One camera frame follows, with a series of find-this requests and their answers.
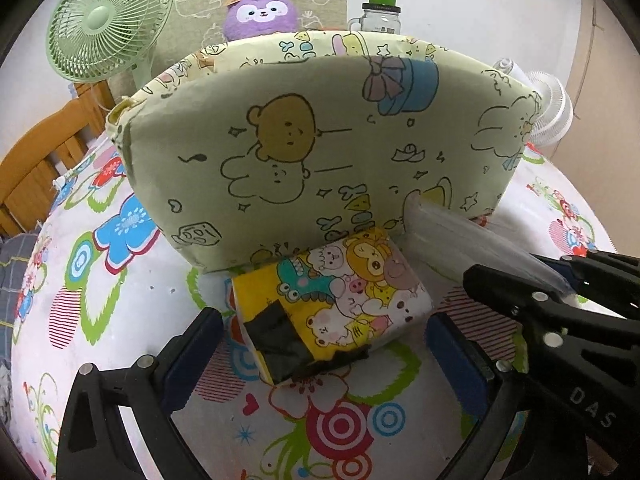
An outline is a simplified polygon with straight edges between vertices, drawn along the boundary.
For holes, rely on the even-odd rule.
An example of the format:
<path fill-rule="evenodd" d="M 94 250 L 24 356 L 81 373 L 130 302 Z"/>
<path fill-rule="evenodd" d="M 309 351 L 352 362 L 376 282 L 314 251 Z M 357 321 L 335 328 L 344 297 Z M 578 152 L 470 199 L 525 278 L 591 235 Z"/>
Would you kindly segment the yellow cartoon tissue pack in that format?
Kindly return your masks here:
<path fill-rule="evenodd" d="M 381 228 L 239 275 L 232 289 L 242 336 L 273 386 L 362 360 L 433 309 Z"/>

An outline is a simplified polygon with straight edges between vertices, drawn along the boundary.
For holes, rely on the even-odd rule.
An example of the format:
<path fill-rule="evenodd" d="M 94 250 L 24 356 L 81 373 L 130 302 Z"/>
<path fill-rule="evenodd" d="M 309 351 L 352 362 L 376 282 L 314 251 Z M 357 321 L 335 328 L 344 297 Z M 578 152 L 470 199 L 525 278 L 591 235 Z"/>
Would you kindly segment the glass mug jar green lid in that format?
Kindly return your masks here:
<path fill-rule="evenodd" d="M 396 0 L 368 0 L 363 3 L 362 14 L 347 23 L 348 30 L 399 34 L 401 8 Z"/>

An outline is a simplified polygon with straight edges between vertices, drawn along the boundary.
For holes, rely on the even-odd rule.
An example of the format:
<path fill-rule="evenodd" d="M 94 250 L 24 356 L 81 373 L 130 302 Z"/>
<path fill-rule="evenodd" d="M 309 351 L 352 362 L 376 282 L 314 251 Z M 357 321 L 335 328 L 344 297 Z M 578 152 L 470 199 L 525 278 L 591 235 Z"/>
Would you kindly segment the grey plaid pillow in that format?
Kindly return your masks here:
<path fill-rule="evenodd" d="M 7 368 L 11 367 L 12 334 L 17 299 L 37 237 L 36 232 L 30 232 L 1 240 L 0 356 L 1 363 Z"/>

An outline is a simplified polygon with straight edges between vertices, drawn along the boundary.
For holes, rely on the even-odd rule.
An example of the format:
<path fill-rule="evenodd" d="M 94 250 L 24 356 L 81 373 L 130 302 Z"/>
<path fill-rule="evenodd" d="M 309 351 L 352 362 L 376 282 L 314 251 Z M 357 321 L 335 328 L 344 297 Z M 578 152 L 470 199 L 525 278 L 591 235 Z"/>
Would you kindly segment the floral tablecloth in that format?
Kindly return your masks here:
<path fill-rule="evenodd" d="M 78 368 L 155 354 L 204 308 L 226 332 L 174 419 L 215 479 L 431 479 L 472 428 L 420 330 L 305 385 L 263 382 L 230 281 L 201 274 L 153 230 L 101 139 L 56 196 L 17 299 L 10 434 L 37 478 L 56 475 Z"/>

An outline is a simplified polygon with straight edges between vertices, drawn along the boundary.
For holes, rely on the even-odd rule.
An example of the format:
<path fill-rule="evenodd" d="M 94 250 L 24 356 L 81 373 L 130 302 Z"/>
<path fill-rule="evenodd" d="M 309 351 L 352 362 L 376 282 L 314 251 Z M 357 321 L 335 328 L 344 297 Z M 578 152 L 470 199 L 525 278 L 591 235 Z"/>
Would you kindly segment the white floor fan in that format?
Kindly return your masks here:
<path fill-rule="evenodd" d="M 574 118 L 572 100 L 559 78 L 540 70 L 524 72 L 512 58 L 500 58 L 492 67 L 527 84 L 540 96 L 540 113 L 529 141 L 536 148 L 558 144 L 570 130 Z"/>

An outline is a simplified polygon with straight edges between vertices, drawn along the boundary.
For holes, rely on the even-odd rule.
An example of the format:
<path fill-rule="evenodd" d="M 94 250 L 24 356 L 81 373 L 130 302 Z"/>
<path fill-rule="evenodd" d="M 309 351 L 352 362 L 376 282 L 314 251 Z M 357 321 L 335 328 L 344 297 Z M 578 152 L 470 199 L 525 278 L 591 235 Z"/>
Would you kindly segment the yellow cartoon fabric box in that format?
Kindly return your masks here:
<path fill-rule="evenodd" d="M 415 192 L 488 214 L 541 105 L 527 84 L 424 40 L 310 30 L 192 53 L 106 128 L 168 243 L 212 272 L 397 232 Z"/>

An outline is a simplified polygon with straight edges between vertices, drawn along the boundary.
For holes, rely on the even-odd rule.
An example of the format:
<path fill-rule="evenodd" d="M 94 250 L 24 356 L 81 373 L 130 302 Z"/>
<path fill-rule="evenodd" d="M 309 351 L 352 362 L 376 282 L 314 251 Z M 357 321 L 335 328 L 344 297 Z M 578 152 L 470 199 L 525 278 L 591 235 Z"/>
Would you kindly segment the beige door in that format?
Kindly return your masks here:
<path fill-rule="evenodd" d="M 614 246 L 639 253 L 639 52 L 603 0 L 582 0 L 568 94 L 570 132 L 551 160 Z"/>

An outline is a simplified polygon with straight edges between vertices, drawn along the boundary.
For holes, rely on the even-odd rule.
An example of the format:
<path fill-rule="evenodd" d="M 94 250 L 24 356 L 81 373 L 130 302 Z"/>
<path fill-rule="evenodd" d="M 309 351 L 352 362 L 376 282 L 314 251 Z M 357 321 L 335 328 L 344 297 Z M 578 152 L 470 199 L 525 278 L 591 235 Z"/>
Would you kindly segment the green desk fan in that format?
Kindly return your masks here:
<path fill-rule="evenodd" d="M 83 84 L 130 71 L 141 88 L 152 75 L 155 44 L 172 0 L 60 0 L 50 18 L 46 52 L 64 79 Z"/>

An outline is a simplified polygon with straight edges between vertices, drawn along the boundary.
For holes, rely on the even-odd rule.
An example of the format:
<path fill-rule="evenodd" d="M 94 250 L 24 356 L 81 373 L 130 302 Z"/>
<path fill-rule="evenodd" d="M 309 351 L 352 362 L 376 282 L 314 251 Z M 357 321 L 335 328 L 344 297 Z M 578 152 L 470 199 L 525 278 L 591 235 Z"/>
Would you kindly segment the clear plastic bag bundle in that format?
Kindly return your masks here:
<path fill-rule="evenodd" d="M 397 239 L 408 263 L 422 275 L 430 269 L 460 284 L 476 264 L 547 286 L 561 297 L 574 289 L 558 271 L 506 238 L 413 192 L 402 211 L 404 234 Z"/>

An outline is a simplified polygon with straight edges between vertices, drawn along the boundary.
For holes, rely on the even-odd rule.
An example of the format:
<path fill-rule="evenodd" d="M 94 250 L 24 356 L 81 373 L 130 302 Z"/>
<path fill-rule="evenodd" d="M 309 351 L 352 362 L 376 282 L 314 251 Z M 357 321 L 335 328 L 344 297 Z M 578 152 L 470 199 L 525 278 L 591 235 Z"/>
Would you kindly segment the purple plush toy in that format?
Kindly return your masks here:
<path fill-rule="evenodd" d="M 298 13 L 291 0 L 230 0 L 222 25 L 228 41 L 296 32 Z"/>

